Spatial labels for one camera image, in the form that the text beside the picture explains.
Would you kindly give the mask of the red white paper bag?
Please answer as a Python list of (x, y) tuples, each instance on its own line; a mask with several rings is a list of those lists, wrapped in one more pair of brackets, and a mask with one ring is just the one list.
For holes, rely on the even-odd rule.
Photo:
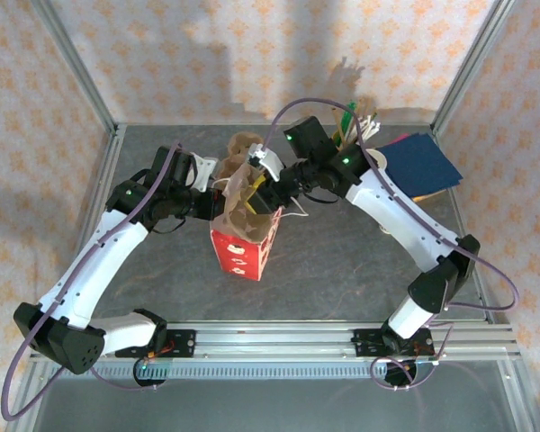
[[(230, 176), (227, 176), (212, 183), (222, 192), (224, 198), (223, 189), (229, 180)], [(280, 221), (288, 215), (282, 210), (273, 213), (272, 226), (265, 240), (262, 243), (251, 243), (230, 233), (224, 221), (224, 206), (225, 204), (222, 207), (222, 214), (210, 223), (211, 243), (220, 267), (226, 273), (259, 281), (275, 242)]]

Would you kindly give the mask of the paper cup stack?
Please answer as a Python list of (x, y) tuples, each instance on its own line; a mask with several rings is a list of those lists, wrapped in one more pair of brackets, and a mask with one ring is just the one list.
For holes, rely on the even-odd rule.
[(366, 153), (368, 154), (367, 159), (371, 165), (374, 165), (378, 169), (384, 170), (388, 166), (386, 156), (376, 148), (367, 148)]

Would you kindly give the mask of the green straw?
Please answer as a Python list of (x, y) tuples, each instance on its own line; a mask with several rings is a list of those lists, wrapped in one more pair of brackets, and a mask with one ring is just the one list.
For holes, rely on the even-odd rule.
[[(357, 107), (357, 103), (356, 101), (351, 101), (348, 105), (347, 105), (347, 108), (350, 110), (350, 111), (354, 111)], [(353, 120), (353, 114), (350, 113), (349, 111), (345, 111), (343, 116), (342, 116), (342, 119), (341, 119), (341, 130), (343, 132), (343, 135), (346, 135), (349, 128), (350, 128), (350, 122)]]

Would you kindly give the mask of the blue paper napkin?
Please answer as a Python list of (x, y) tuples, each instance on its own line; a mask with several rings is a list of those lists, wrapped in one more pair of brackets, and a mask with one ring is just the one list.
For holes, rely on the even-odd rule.
[(400, 137), (378, 150), (386, 158), (389, 178), (411, 199), (440, 193), (463, 180), (428, 134)]

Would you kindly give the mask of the yellow paper napkin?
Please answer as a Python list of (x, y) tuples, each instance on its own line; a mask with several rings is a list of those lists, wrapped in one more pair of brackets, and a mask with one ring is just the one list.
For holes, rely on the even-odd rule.
[(422, 201), (424, 201), (426, 199), (429, 199), (431, 197), (439, 195), (439, 194), (441, 194), (442, 192), (445, 192), (445, 191), (446, 191), (446, 189), (442, 188), (442, 189), (439, 189), (439, 190), (437, 190), (435, 192), (432, 192), (432, 193), (418, 193), (418, 194), (412, 196), (411, 200), (413, 202), (415, 202), (415, 203), (419, 203), (419, 202), (422, 202)]

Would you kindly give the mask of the aluminium side rail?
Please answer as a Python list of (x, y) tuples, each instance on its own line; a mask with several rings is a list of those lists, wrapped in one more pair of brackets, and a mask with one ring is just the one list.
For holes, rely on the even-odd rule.
[(65, 297), (52, 314), (54, 318), (65, 317), (70, 325), (82, 328), (91, 319), (97, 303), (100, 301), (108, 284), (113, 279), (121, 264), (114, 258), (102, 257), (100, 262), (90, 261), (86, 257), (88, 251), (105, 230), (99, 230), (100, 219), (105, 219), (105, 204), (111, 190), (113, 174), (122, 148), (125, 124), (119, 124), (111, 133), (103, 161), (94, 180), (94, 191), (86, 212), (85, 225), (82, 228), (76, 247), (76, 259), (65, 273), (70, 276), (76, 273), (76, 286), (65, 288)]

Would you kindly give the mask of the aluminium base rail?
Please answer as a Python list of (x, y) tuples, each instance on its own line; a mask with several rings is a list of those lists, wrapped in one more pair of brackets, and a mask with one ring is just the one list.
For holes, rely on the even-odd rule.
[[(381, 329), (379, 323), (352, 321), (204, 321), (168, 323), (166, 329), (193, 329), (193, 357), (220, 361), (327, 361), (357, 357), (355, 329)], [(438, 322), (429, 329), (436, 354), (445, 360), (492, 360), (519, 354), (510, 326), (487, 322)]]

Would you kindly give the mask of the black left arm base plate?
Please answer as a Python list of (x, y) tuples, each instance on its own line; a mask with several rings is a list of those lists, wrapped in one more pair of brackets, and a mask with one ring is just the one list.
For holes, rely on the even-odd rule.
[(119, 358), (191, 358), (194, 356), (196, 331), (193, 329), (162, 330), (147, 346), (131, 346), (117, 351)]

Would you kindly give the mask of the aluminium frame post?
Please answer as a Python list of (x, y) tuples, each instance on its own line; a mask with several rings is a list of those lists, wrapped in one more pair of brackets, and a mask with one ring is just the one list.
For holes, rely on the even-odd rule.
[(52, 36), (58, 50), (77, 79), (95, 114), (109, 135), (117, 129), (117, 123), (102, 98), (95, 81), (86, 68), (75, 43), (71, 40), (64, 23), (59, 18), (51, 0), (31, 0), (31, 4)]
[(494, 0), (471, 47), (464, 57), (462, 65), (449, 86), (445, 98), (440, 104), (430, 129), (435, 137), (446, 130), (455, 108), (462, 101), (465, 92), (478, 74), (483, 61), (487, 58), (495, 40), (509, 18), (517, 0)]

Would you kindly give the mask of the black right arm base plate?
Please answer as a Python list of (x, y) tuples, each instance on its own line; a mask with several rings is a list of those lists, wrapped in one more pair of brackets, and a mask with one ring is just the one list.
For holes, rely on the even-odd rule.
[(351, 342), (357, 357), (418, 357), (436, 354), (428, 328), (420, 328), (410, 338), (394, 335), (389, 329), (359, 328), (354, 330)]

